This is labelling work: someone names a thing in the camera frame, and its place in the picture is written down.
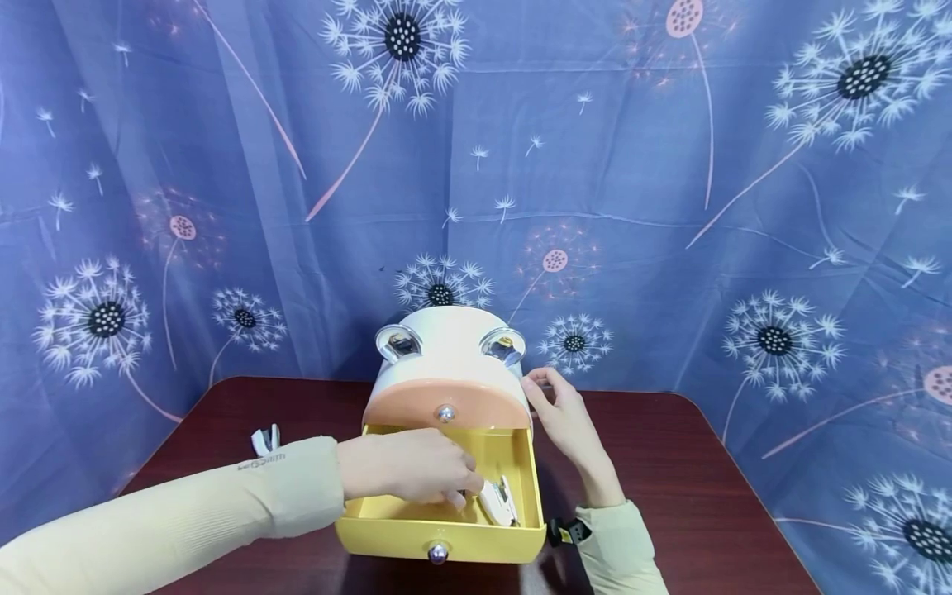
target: pink dandelion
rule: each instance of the pink dandelion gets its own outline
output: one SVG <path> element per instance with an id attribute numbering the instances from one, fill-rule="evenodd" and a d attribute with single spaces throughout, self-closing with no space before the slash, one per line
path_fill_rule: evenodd
<path id="1" fill-rule="evenodd" d="M 952 48 L 952 11 L 940 0 L 867 3 L 862 14 L 834 13 L 801 46 L 774 80 L 780 103 L 766 111 L 772 129 L 788 129 L 793 145 L 784 157 L 731 198 L 687 248 L 734 204 L 801 149 L 819 138 L 836 151 L 851 151 L 908 118 L 931 99 L 947 73 Z"/>
<path id="2" fill-rule="evenodd" d="M 162 268 L 162 320 L 172 367 L 178 369 L 169 329 L 169 268 L 188 259 L 197 268 L 218 268 L 225 237 L 215 231 L 216 218 L 193 196 L 176 188 L 160 188 L 134 199 L 146 246 L 166 251 Z"/>
<path id="3" fill-rule="evenodd" d="M 769 450 L 762 459 L 793 446 L 814 431 L 875 406 L 896 433 L 911 442 L 948 453 L 952 444 L 952 332 L 936 321 L 918 325 L 909 337 L 881 353 L 879 394 L 821 419 Z"/>
<path id="4" fill-rule="evenodd" d="M 601 250 L 584 229 L 564 221 L 531 231 L 519 260 L 516 272 L 528 285 L 509 322 L 533 291 L 546 299 L 575 296 L 585 279 L 598 272 Z"/>
<path id="5" fill-rule="evenodd" d="M 324 20 L 324 40 L 346 58 L 334 65 L 333 76 L 347 93 L 362 90 L 376 115 L 357 152 L 305 221 L 313 219 L 344 183 L 391 105 L 406 99 L 414 118 L 425 116 L 436 106 L 436 93 L 446 95 L 456 82 L 469 56 L 469 43 L 462 36 L 466 17 L 455 8 L 459 3 L 378 0 L 362 10 L 356 0 L 335 0 L 347 26 L 331 15 Z"/>
<path id="6" fill-rule="evenodd" d="M 710 203 L 714 180 L 714 102 L 704 54 L 712 41 L 736 27 L 737 21 L 726 17 L 716 0 L 674 0 L 667 12 L 654 3 L 637 0 L 629 7 L 624 20 L 625 50 L 636 80 L 651 79 L 655 86 L 666 87 L 675 72 L 696 70 L 701 74 L 708 123 L 705 209 Z"/>

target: round mirror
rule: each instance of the round mirror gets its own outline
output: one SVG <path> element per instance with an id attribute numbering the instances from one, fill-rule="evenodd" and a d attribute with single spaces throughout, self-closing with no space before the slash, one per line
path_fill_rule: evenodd
<path id="1" fill-rule="evenodd" d="M 496 358 L 506 367 L 515 366 L 526 355 L 526 339 L 514 328 L 494 328 L 480 342 L 483 355 Z"/>
<path id="2" fill-rule="evenodd" d="M 396 364 L 410 353 L 423 353 L 420 336 L 410 327 L 387 325 L 377 331 L 377 350 L 384 359 Z"/>

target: wristwatch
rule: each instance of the wristwatch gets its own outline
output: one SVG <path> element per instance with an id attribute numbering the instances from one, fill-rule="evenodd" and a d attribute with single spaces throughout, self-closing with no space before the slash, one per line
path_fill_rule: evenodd
<path id="1" fill-rule="evenodd" d="M 572 519 L 566 523 L 556 517 L 549 519 L 547 527 L 548 532 L 546 537 L 548 538 L 549 545 L 552 547 L 558 547 L 562 544 L 578 545 L 588 539 L 592 534 L 588 525 L 579 519 Z"/>

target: peach panel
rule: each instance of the peach panel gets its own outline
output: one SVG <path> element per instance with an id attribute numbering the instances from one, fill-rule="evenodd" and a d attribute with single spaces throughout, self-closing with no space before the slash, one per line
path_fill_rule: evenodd
<path id="1" fill-rule="evenodd" d="M 440 427 L 435 412 L 452 405 L 454 427 L 529 427 L 526 408 L 496 388 L 456 380 L 408 380 L 376 394 L 364 411 L 364 424 Z"/>

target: hand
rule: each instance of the hand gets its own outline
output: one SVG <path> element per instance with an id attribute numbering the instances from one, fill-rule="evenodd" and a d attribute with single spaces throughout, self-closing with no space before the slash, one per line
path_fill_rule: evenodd
<path id="1" fill-rule="evenodd" d="M 479 492 L 476 461 L 435 428 L 367 434 L 337 445 L 344 499 L 389 494 L 418 503 L 466 504 L 458 490 Z"/>
<path id="2" fill-rule="evenodd" d="M 552 386 L 554 404 L 543 393 L 542 385 Z M 582 474 L 588 504 L 598 508 L 624 504 L 625 494 L 615 466 L 602 446 L 579 391 L 551 367 L 529 372 L 523 378 L 523 391 L 549 439 Z"/>

